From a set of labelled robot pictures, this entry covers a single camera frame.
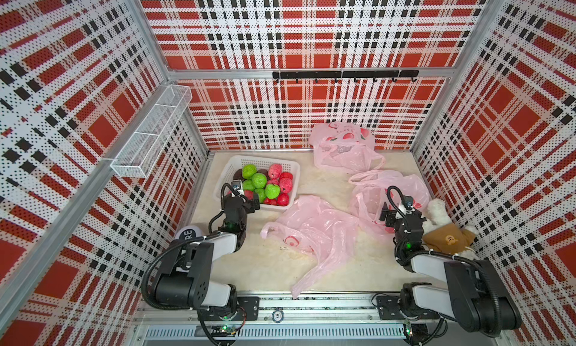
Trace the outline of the white plastic basket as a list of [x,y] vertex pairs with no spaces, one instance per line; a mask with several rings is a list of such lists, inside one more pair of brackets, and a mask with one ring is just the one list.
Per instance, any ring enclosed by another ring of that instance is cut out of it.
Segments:
[[261,208],[284,211],[292,207],[298,191],[301,166],[295,161],[265,157],[234,156],[224,166],[214,187],[213,199],[231,196],[229,185]]

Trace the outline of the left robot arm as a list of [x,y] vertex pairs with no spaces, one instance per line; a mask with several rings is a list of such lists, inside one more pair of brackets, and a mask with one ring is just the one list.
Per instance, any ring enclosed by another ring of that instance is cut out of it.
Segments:
[[213,314],[233,319],[240,304],[236,287],[211,280],[212,264],[243,246],[248,215],[260,209],[256,196],[222,192],[220,211],[208,223],[208,234],[182,233],[148,266],[140,283],[144,302],[160,310],[193,309],[200,317]]

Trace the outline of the pink plastic bag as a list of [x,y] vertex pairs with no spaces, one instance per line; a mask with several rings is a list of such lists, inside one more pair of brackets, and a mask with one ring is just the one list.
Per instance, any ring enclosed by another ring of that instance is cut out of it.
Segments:
[[393,209],[386,195],[390,186],[396,186],[403,195],[412,197],[417,210],[424,210],[430,201],[427,187],[415,174],[404,176],[393,170],[372,170],[353,175],[349,183],[354,185],[349,213],[359,219],[364,232],[382,243],[391,241],[394,236],[394,230],[385,227],[379,219],[382,210]]
[[345,265],[355,254],[359,218],[334,208],[315,195],[303,195],[260,232],[302,254],[316,258],[316,266],[291,288],[294,299],[322,277]]
[[385,157],[375,151],[373,133],[355,124],[316,124],[308,140],[318,169],[358,174],[380,169],[386,163]]

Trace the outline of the pink red apple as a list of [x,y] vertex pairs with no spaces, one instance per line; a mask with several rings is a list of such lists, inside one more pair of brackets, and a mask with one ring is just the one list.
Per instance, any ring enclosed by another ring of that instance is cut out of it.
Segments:
[[293,179],[290,177],[283,177],[279,180],[278,185],[281,193],[289,194],[293,190]]
[[280,178],[283,172],[283,166],[281,164],[275,163],[268,168],[268,178],[271,180],[277,180]]
[[249,200],[253,200],[254,199],[254,194],[252,191],[250,190],[245,190],[244,191],[244,196],[249,199]]

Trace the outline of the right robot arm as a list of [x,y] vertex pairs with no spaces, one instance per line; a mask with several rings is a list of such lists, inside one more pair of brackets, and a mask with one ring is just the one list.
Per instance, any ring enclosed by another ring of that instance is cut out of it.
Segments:
[[405,318],[434,312],[469,333],[492,338],[522,326],[521,313],[495,267],[470,247],[477,230],[454,224],[444,201],[430,201],[424,213],[412,205],[385,205],[380,220],[394,231],[396,262],[444,284],[404,284],[398,304]]

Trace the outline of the green apple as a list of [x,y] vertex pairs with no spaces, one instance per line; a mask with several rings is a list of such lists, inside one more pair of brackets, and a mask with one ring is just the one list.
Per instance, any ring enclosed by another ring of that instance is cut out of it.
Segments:
[[261,204],[263,204],[267,199],[264,189],[256,188],[253,193],[258,197],[259,203]]
[[241,176],[244,180],[250,180],[258,172],[257,167],[252,164],[244,166],[241,170]]
[[242,188],[244,191],[251,191],[253,192],[257,187],[254,185],[254,182],[252,180],[245,180],[242,183]]
[[268,183],[268,178],[264,174],[256,173],[250,180],[257,188],[264,189]]
[[281,188],[277,184],[270,183],[265,187],[265,196],[267,199],[275,200],[281,194]]

